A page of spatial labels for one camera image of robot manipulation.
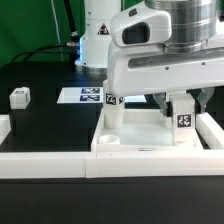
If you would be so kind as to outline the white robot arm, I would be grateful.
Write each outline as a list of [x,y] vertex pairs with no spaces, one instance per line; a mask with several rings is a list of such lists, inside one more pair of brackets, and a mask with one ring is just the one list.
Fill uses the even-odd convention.
[[203,113],[216,86],[224,85],[224,13],[220,0],[142,0],[96,32],[111,38],[109,92],[154,96],[167,114],[168,92],[199,89]]

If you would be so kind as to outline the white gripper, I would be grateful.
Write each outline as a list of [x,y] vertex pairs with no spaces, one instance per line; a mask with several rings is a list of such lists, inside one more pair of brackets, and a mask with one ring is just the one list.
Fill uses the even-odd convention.
[[131,7],[110,26],[107,80],[115,96],[154,94],[170,116],[162,92],[202,88],[200,110],[224,85],[224,38],[212,7]]

